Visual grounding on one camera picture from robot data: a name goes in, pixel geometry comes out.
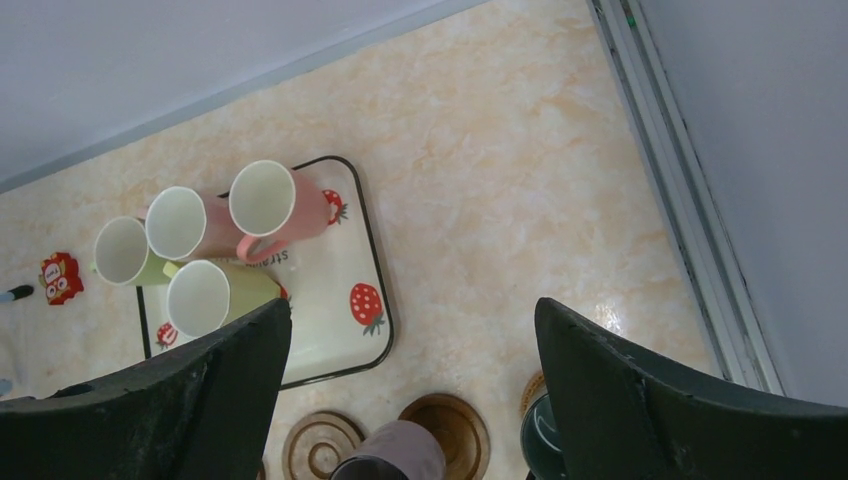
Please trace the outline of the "woven rattan coaster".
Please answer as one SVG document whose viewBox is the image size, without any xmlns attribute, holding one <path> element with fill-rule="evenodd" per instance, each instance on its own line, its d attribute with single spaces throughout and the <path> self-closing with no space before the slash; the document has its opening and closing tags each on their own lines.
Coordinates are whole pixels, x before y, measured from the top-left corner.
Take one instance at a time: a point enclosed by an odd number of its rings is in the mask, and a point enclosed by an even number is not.
<svg viewBox="0 0 848 480">
<path fill-rule="evenodd" d="M 546 381 L 542 371 L 537 371 L 526 384 L 520 404 L 522 415 L 527 414 L 533 405 L 547 393 Z"/>
</svg>

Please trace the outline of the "brown wooden coaster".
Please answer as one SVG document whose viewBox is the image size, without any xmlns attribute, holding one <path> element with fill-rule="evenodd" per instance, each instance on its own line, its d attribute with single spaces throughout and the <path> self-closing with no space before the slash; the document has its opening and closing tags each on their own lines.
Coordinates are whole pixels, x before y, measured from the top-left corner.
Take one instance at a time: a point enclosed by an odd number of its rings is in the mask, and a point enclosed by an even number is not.
<svg viewBox="0 0 848 480">
<path fill-rule="evenodd" d="M 435 437 L 445 457 L 446 479 L 484 477 L 491 442 L 482 416 L 470 403 L 448 393 L 431 393 L 407 405 L 398 419 L 416 423 Z"/>
<path fill-rule="evenodd" d="M 349 417 L 318 411 L 299 420 L 288 433 L 281 459 L 285 479 L 329 479 L 336 467 L 365 440 Z"/>
</svg>

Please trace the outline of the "dark green mug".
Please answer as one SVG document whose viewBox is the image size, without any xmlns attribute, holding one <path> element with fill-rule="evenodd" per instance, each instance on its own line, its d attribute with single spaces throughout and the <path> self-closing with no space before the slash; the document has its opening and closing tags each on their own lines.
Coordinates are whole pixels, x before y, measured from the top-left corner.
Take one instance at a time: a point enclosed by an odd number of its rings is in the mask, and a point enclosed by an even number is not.
<svg viewBox="0 0 848 480">
<path fill-rule="evenodd" d="M 520 430 L 523 457 L 533 479 L 567 479 L 561 441 L 547 392 L 530 403 Z"/>
</svg>

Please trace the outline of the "purple mug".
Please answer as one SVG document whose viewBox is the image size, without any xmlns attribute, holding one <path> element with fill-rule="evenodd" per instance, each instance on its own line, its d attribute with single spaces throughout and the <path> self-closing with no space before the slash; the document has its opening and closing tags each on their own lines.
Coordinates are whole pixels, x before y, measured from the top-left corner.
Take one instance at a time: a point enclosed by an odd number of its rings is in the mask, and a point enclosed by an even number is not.
<svg viewBox="0 0 848 480">
<path fill-rule="evenodd" d="M 411 421 L 374 431 L 331 473 L 331 479 L 445 479 L 446 459 L 435 436 Z"/>
</svg>

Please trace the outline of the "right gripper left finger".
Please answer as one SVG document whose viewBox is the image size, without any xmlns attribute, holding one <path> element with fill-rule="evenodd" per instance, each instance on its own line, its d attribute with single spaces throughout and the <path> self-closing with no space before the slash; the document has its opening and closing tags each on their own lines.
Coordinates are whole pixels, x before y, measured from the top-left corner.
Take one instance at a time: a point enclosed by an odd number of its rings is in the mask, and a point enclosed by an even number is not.
<svg viewBox="0 0 848 480">
<path fill-rule="evenodd" d="M 275 299 L 208 335 L 1 405 L 5 479 L 254 479 L 292 337 Z"/>
</svg>

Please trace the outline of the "strawberry enamel tray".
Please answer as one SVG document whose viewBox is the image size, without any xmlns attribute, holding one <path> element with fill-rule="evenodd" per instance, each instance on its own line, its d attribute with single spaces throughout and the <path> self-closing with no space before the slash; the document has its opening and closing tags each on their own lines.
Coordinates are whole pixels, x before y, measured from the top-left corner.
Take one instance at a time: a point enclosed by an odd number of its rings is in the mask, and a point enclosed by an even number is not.
<svg viewBox="0 0 848 480">
<path fill-rule="evenodd" d="M 327 229 L 253 264 L 282 286 L 292 334 L 283 389 L 379 365 L 394 341 L 377 247 L 359 175 L 347 159 L 327 155 L 295 166 L 330 206 Z"/>
</svg>

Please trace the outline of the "light green mug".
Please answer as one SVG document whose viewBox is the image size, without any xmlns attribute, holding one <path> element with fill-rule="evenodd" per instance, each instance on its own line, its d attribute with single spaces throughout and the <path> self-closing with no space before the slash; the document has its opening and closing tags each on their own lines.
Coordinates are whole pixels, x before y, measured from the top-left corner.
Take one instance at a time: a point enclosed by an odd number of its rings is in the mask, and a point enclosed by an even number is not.
<svg viewBox="0 0 848 480">
<path fill-rule="evenodd" d="M 93 269 L 115 286 L 167 284 L 166 260 L 151 249 L 142 220 L 120 216 L 109 220 L 93 245 Z"/>
</svg>

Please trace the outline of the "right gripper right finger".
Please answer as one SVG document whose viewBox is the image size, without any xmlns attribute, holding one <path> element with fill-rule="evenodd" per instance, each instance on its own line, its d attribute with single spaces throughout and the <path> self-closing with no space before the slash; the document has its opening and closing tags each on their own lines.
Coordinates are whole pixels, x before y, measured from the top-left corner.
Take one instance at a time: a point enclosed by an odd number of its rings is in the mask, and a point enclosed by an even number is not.
<svg viewBox="0 0 848 480">
<path fill-rule="evenodd" d="M 843 479 L 847 411 L 707 375 L 537 301 L 542 373 L 571 479 Z"/>
</svg>

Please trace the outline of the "salmon pink mug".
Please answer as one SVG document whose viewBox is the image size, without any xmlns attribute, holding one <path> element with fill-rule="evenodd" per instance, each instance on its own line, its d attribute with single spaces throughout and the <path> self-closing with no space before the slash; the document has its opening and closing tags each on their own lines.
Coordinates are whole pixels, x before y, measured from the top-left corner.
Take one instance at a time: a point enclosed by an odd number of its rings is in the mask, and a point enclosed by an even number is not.
<svg viewBox="0 0 848 480">
<path fill-rule="evenodd" d="M 260 263 L 290 243 L 321 235 L 331 207 L 322 190 L 304 174 L 272 160 L 255 161 L 235 177 L 229 212 L 243 233 L 239 260 Z"/>
</svg>

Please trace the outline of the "yellow green mug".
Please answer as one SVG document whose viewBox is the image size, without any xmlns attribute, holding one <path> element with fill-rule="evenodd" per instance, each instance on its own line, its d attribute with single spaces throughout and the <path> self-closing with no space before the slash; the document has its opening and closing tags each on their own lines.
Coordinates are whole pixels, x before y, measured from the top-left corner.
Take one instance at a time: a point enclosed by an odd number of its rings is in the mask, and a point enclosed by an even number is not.
<svg viewBox="0 0 848 480">
<path fill-rule="evenodd" d="M 165 308 L 172 325 L 194 338 L 209 334 L 282 298 L 284 288 L 263 271 L 214 260 L 167 262 Z"/>
</svg>

